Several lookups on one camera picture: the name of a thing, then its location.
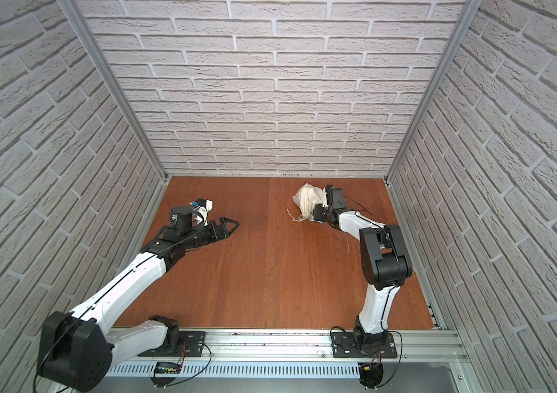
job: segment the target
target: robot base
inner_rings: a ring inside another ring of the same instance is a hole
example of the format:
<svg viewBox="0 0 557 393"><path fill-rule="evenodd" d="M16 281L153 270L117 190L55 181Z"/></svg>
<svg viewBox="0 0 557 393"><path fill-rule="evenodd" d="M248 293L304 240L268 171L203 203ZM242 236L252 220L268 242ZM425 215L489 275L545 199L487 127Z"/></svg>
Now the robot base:
<svg viewBox="0 0 557 393"><path fill-rule="evenodd" d="M359 383L368 389L377 389L384 380L384 364L361 363L359 367Z"/></svg>
<svg viewBox="0 0 557 393"><path fill-rule="evenodd" d="M178 321L173 319L156 315L149 320L164 323L167 326L167 336L163 345L153 350L147 350L139 353L139 357L180 357L182 356L182 349L185 349L185 356L189 358L202 357L202 350L204 349L204 331L185 331L180 333Z"/></svg>
<svg viewBox="0 0 557 393"><path fill-rule="evenodd" d="M361 351L355 345L355 339L352 332L333 332L331 333L331 342L333 344L334 358L363 358L374 357L377 350L381 350L381 357L384 359L394 359L397 357L396 346L392 333L386 332L387 336L384 343L379 342L377 345L370 347L364 346Z"/></svg>

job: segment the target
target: mounting plate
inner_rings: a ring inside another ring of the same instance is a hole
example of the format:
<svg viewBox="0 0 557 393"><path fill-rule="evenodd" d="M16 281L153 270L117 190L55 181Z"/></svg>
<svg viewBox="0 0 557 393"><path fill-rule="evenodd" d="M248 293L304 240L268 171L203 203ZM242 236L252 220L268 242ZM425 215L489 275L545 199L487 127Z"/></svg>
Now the mounting plate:
<svg viewBox="0 0 557 393"><path fill-rule="evenodd" d="M206 337L205 331L181 331L180 332L180 345L181 347L174 352L173 356L182 355L182 345L185 346L185 357L199 358L202 357L202 350L204 349L204 338Z"/></svg>
<svg viewBox="0 0 557 393"><path fill-rule="evenodd" d="M153 350L147 350L138 354L138 357L180 357L182 356L182 348L185 348L185 356L188 358L202 357L202 350L204 349L204 338L206 337L205 331L181 331L179 332L178 340L173 338L171 342L176 343L175 348L172 350L172 345L159 346Z"/></svg>
<svg viewBox="0 0 557 393"><path fill-rule="evenodd" d="M355 348L355 341L353 340L353 333L342 331L331 333L331 342L333 346L334 358L363 358L364 354L357 352ZM372 352L369 356L374 357L375 353ZM388 337L385 340L385 345L381 347L381 357L384 359L394 359L397 357L396 346L394 344L394 337L392 333L388 332Z"/></svg>

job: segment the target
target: cloth bag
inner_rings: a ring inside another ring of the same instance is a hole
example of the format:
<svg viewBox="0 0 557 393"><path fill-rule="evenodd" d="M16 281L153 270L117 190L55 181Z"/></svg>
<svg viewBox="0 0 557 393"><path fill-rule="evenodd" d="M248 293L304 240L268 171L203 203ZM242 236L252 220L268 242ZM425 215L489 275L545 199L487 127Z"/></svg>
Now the cloth bag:
<svg viewBox="0 0 557 393"><path fill-rule="evenodd" d="M300 216L298 219L292 217L292 215L290 217L294 221L304 221L306 219L314 221L314 208L316 204L322 203L323 195L324 191L321 188L305 183L292 197L294 203L300 208Z"/></svg>

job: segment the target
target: black cable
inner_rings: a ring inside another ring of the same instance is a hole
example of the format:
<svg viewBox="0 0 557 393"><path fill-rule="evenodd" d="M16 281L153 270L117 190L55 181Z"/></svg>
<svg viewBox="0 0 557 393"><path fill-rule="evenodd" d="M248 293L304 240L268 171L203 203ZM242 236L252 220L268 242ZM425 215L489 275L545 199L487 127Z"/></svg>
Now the black cable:
<svg viewBox="0 0 557 393"><path fill-rule="evenodd" d="M399 366L400 366L400 360L403 358L403 336L400 334L400 332L396 331L396 330L389 330L390 333L396 333L399 335L400 338L400 353L399 353L399 361L397 363L396 368L393 371L393 374L390 375L390 378L388 378L387 381L385 381L383 384L377 386L375 389L378 389L382 386L386 386L390 381L392 381L392 379L394 378L394 375L396 374L396 372L399 370Z"/></svg>
<svg viewBox="0 0 557 393"><path fill-rule="evenodd" d="M372 213L370 212L370 210L364 208L363 205L362 205L361 203L357 202L356 200L354 200L354 199L351 198L350 196L347 196L346 194L344 194L344 198L348 198L348 199L352 200L353 202L357 203L365 212L368 212L368 213L372 214Z"/></svg>
<svg viewBox="0 0 557 393"><path fill-rule="evenodd" d="M162 252L169 250L170 248L179 245L180 243L182 243L183 241L186 241L188 239L191 239L193 236L196 235L196 232L193 232L190 236L184 238L183 240L180 240L178 243L174 243L169 247L164 248ZM150 259L152 259L154 256L156 256L157 254L153 254L151 256L148 256L147 258L145 258L144 260L142 260L138 265L136 265L134 268L138 268L139 266L141 266L143 263L149 261ZM47 353L45 354L45 356L43 357L43 360L41 361L41 366L38 368L38 372L34 375L34 380L32 382L32 391L34 393L38 393L38 391L36 390L36 380L38 379L38 374L42 373L43 371L43 366L45 365L45 362L47 361L47 357L49 357L49 354L51 354L51 351L53 351L54 348L56 348L56 345L58 345L58 343L60 342L60 340L62 340L62 337L65 336L65 334L67 334L69 332L69 330L75 326L76 323L78 323L78 321L82 320L82 317L86 315L86 313L91 310L93 308L93 306L95 304L97 304L100 300L102 300L104 298L104 296L108 295L108 293L119 283L121 282L121 280L125 279L127 277L128 274L132 273L133 271L128 271L127 273L125 273L123 275L123 277L121 277L120 279L118 279L118 281L116 283L114 283L110 288L108 288L108 290L106 292L104 292L103 295L101 295L93 304L91 304L89 307L87 307L87 309L82 313L82 315L80 315L76 320L73 321L72 324L69 325L69 327L66 328L66 330L58 337L58 339L56 339L56 341L51 345L51 348L47 351ZM65 391L66 389L68 389L68 387L57 391L56 393L61 393L63 391Z"/></svg>
<svg viewBox="0 0 557 393"><path fill-rule="evenodd" d="M211 364L211 360L213 360L213 353L211 352L211 349L209 348L208 345L206 345L205 343L201 343L201 345L205 346L207 350L209 350L209 363L206 363L206 365L202 368L202 370L198 371L197 373L195 373L193 376L187 378L184 381L178 381L178 382L173 382L171 384L167 384L165 386L163 386L163 388L165 387L170 387L170 386L174 386L174 385L180 385L183 382L187 382L190 379L196 378L198 375L200 375L202 372L204 372L204 370L206 370L206 368L209 366L209 364Z"/></svg>
<svg viewBox="0 0 557 393"><path fill-rule="evenodd" d="M331 343L335 346L339 346L339 344L337 342L335 342L335 340L333 339L333 331L334 330L341 330L342 332L344 332L345 334L347 334L346 330L344 329L344 327L341 326L333 326L331 329L329 329L329 337L331 337ZM358 350L357 348L354 348L355 352L357 352L359 355L361 355L362 357L369 357L370 355L372 355L373 353L375 354L375 356L377 356L378 352L381 352L381 347L378 347L377 349L375 349L373 352L362 352L361 350Z"/></svg>
<svg viewBox="0 0 557 393"><path fill-rule="evenodd" d="M379 357L381 357L381 351L375 351L374 353L375 353L375 355L372 357L372 360L370 360L369 363L362 364L360 366L360 368L372 365L375 362L375 359L377 358L377 355L379 355Z"/></svg>
<svg viewBox="0 0 557 393"><path fill-rule="evenodd" d="M385 315L385 308L388 306L388 299L390 299L390 293L396 288L397 286L392 287L391 290L388 291L388 295L385 296L385 304L384 304L384 313L381 315L381 319L379 320L379 326L385 331L384 328L384 315Z"/></svg>
<svg viewBox="0 0 557 393"><path fill-rule="evenodd" d="M199 224L199 226L204 225L204 223L206 222L206 218L204 218L204 216L202 216L197 210L194 210L193 212L196 216L201 216L202 217L202 222Z"/></svg>
<svg viewBox="0 0 557 393"><path fill-rule="evenodd" d="M329 337L331 337L331 343L333 345L337 346L337 343L333 339L333 335L332 335L334 330L341 330L344 333L346 333L346 330L344 330L344 327L341 327L341 326L333 326L331 329L329 329Z"/></svg>

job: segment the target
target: aluminum frame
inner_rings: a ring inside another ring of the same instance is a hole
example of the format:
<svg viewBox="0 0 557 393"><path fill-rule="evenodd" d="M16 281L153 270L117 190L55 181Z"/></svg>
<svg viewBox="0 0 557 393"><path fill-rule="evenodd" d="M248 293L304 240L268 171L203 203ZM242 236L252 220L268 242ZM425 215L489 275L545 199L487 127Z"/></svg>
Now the aluminum frame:
<svg viewBox="0 0 557 393"><path fill-rule="evenodd" d="M139 224L136 226L134 235L132 236L130 244L128 245L122 259L122 261L128 262L121 263L117 268L116 274L119 274L120 271L124 270L125 267L132 262L134 256L139 253L139 250L143 245L143 240L148 233L149 226L152 224L152 221L154 221L154 216L156 216L158 207L163 200L164 192L167 191L170 179L171 178L166 178L164 181L158 182L157 186L154 188L154 192L149 199L148 206L145 208L145 212L143 212L141 221L139 221Z"/></svg>
<svg viewBox="0 0 557 393"><path fill-rule="evenodd" d="M158 361L135 360L111 368L107 377L171 377L154 373ZM187 358L177 377L190 378L202 371L203 378L359 379L357 362L228 362Z"/></svg>
<svg viewBox="0 0 557 393"><path fill-rule="evenodd" d="M58 0L58 3L65 12L67 20L69 20L69 23L71 23L71 26L75 30L75 34L80 41L82 41L84 49L93 61L95 69L99 72L106 87L110 90L110 95L117 103L117 106L119 106L121 114L123 114L128 125L130 125L130 129L139 142L139 145L141 145L143 152L145 152L145 155L148 157L148 161L152 165L152 168L154 168L158 177L160 177L162 181L165 181L168 177L167 171L163 168L163 164L158 159L154 147L150 144L145 130L143 130L141 126L141 122L139 122L139 119L136 117L130 105L130 101L125 96L117 77L112 71L112 67L110 67L109 62L106 60L106 56L104 56L104 52L99 46L99 43L97 43L93 31L88 27L88 23L80 7L75 0Z"/></svg>
<svg viewBox="0 0 557 393"><path fill-rule="evenodd" d="M453 381L458 388L458 393L483 392L471 363L449 363L449 368L453 373Z"/></svg>
<svg viewBox="0 0 557 393"><path fill-rule="evenodd" d="M398 196L396 194L396 190L393 184L388 184L388 194L390 196L390 202L393 205L393 210L395 212L402 212L403 210L399 206ZM412 264L417 266L414 269L416 272L416 277L418 278L418 282L421 285L421 290L423 291L423 296L425 300L430 304L432 307L432 311L434 313L434 318L436 319L436 326L438 329L451 329L454 326L447 326L446 319L443 316L442 310L440 310L440 305L436 300L436 295L433 291L432 285L430 284L427 276L425 275L425 270L427 266L425 266L424 261L422 261L420 255L418 254L417 247L416 247L416 240L414 239L414 235L409 230L409 225L407 220L402 214L397 215L397 219L399 221L399 226L401 232L403 232L403 238L405 240L405 246L408 248L409 257L412 261Z"/></svg>
<svg viewBox="0 0 557 393"><path fill-rule="evenodd" d="M397 150L396 154L394 155L393 162L390 164L390 169L388 169L388 173L385 175L386 182L394 175L397 168L400 165L400 161L405 155L405 151L408 149L409 142L412 140L412 137L418 130L418 126L421 124L421 120L423 119L424 114L427 113L427 108L432 103L432 100L436 96L438 92L438 88L440 84L445 78L449 68L451 67L451 63L453 63L453 58L457 53L460 45L462 44L462 40L466 35L469 27L471 27L471 23L475 18L475 14L477 14L477 10L479 10L479 6L482 4L483 0L467 0L464 4L462 10L460 11L460 16L458 17L457 22L449 36L449 40L447 41L447 45L438 60L438 64L436 64L436 68L432 74L432 77L427 83L427 89L425 89L425 93L421 102L418 104L418 108L416 108L416 112L414 112L414 116L412 117L412 121L409 123L408 131L403 137L403 140L400 143L399 150Z"/></svg>
<svg viewBox="0 0 557 393"><path fill-rule="evenodd" d="M181 328L180 331L198 329ZM327 329L201 329L213 359L227 362L369 362L372 358L334 358ZM466 351L455 330L399 330L395 334L401 362L468 362ZM203 351L202 359L209 357ZM129 360L171 360L172 357L133 357ZM399 358L382 359L398 362Z"/></svg>

